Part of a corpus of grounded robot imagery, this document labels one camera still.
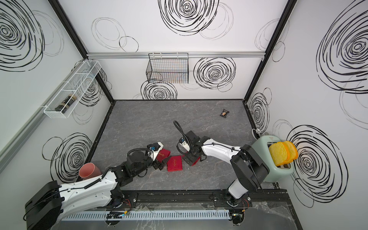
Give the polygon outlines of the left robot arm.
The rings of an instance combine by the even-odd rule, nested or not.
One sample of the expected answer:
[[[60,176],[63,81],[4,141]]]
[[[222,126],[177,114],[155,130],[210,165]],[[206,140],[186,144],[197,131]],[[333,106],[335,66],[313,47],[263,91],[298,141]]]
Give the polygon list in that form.
[[[23,220],[29,230],[49,230],[72,214],[88,209],[119,206],[125,202],[121,187],[151,166],[162,169],[164,150],[132,149],[127,159],[116,167],[109,167],[102,175],[69,184],[52,181],[45,184],[25,205]]]

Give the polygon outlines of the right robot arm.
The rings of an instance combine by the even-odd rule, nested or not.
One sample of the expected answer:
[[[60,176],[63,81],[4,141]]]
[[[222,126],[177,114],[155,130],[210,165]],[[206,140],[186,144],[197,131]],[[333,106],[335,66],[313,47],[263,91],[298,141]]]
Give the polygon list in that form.
[[[190,131],[178,141],[177,148],[184,148],[184,161],[193,166],[201,157],[214,157],[230,164],[237,179],[228,187],[226,202],[235,207],[248,192],[261,188],[261,183],[270,173],[268,165],[250,145],[231,146],[215,141],[210,137],[199,137]]]

